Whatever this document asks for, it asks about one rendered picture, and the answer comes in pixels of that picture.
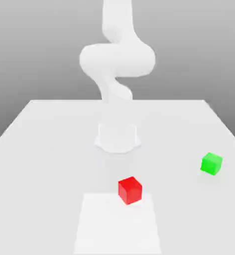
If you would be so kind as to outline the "small red cube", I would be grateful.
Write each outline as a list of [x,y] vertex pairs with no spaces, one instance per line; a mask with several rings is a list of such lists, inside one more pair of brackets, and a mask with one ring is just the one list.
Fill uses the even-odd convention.
[[142,199],[142,185],[133,177],[118,182],[118,195],[126,205]]

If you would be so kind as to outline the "small green cube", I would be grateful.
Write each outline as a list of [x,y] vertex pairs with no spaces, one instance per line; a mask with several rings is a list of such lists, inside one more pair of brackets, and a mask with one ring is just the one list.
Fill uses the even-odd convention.
[[222,162],[223,158],[221,156],[208,152],[202,158],[200,169],[208,174],[216,175],[222,166]]

